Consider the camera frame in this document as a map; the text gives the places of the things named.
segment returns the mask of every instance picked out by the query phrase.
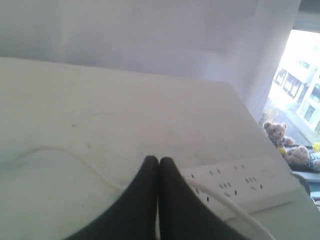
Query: bear ear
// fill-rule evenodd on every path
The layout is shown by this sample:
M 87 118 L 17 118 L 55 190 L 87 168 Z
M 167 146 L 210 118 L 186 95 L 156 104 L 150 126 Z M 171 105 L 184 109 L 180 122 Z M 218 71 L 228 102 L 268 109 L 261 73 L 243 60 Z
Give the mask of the bear ear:
M 271 126 L 271 122 L 270 121 L 265 121 L 263 124 L 263 128 L 266 130 L 268 127 Z
M 287 124 L 285 122 L 281 123 L 281 125 L 284 129 L 287 129 Z

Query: teddy bear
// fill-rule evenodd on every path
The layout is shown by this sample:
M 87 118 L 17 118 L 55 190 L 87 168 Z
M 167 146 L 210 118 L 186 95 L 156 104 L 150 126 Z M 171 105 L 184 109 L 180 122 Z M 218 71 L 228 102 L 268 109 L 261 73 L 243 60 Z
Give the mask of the teddy bear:
M 320 152 L 309 153 L 305 146 L 295 146 L 283 157 L 289 165 L 305 166 L 320 171 Z
M 278 149 L 279 153 L 282 156 L 286 154 L 284 145 L 292 146 L 293 144 L 295 144 L 295 141 L 291 137 L 286 136 L 287 124 L 285 124 L 284 122 L 276 123 L 266 121 L 263 124 L 263 128 L 270 141 Z

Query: wall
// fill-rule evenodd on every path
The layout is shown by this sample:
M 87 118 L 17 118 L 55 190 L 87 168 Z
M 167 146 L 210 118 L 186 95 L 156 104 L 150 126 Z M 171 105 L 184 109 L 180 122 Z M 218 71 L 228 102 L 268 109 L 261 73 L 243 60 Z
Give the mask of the wall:
M 0 56 L 225 81 L 258 119 L 300 0 L 11 0 Z

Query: power strip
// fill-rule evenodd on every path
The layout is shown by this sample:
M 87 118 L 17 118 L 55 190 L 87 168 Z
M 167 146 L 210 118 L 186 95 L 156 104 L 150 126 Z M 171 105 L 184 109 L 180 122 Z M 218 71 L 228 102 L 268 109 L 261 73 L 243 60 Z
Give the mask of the power strip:
M 185 168 L 180 172 L 183 178 L 194 179 L 230 198 L 249 214 L 292 202 L 301 192 L 299 182 L 290 171 L 277 159 L 267 156 Z M 222 220 L 235 217 L 233 212 L 205 192 L 191 189 Z

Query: white desk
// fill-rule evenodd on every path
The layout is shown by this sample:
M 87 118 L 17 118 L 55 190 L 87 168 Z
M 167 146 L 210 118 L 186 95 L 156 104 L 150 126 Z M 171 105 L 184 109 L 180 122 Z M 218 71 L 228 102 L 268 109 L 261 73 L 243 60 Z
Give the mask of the white desk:
M 150 154 L 180 168 L 269 155 L 290 172 L 224 83 L 0 58 L 0 109 L 2 162 L 60 146 L 122 185 Z M 0 194 L 0 239 L 60 240 L 120 192 L 71 156 L 43 151 L 0 168 Z M 254 217 L 278 240 L 320 236 L 320 213 L 302 189 L 294 203 Z

